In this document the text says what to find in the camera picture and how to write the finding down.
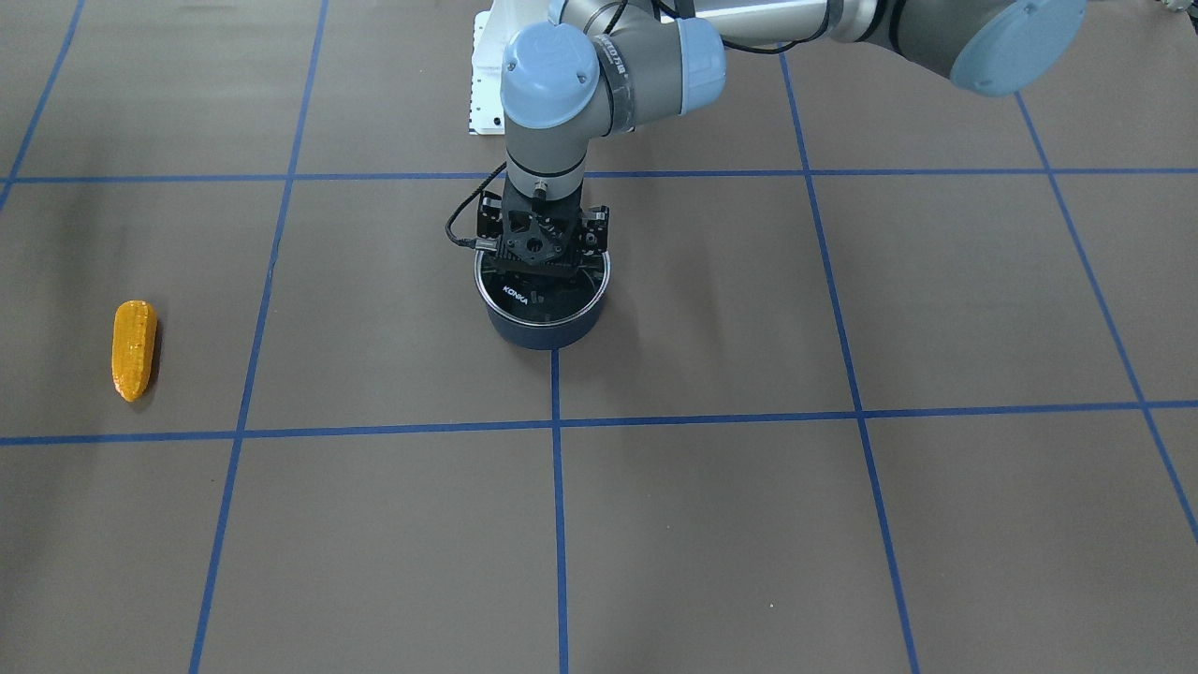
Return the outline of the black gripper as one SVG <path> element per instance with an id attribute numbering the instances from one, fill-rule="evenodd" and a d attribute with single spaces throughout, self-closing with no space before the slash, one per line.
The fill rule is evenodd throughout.
<path id="1" fill-rule="evenodd" d="M 494 261 L 501 271 L 571 274 L 582 265 L 581 193 L 556 200 L 506 192 L 502 229 Z"/>

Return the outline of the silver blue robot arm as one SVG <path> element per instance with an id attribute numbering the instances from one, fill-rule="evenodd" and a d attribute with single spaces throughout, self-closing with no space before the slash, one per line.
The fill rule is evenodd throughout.
<path id="1" fill-rule="evenodd" d="M 1014 95 L 1067 51 L 1084 14 L 1083 1 L 552 1 L 506 40 L 506 186 L 480 198 L 474 250 L 547 277 L 603 256 L 609 212 L 580 205 L 589 142 L 709 107 L 728 51 L 869 43 L 956 89 Z"/>

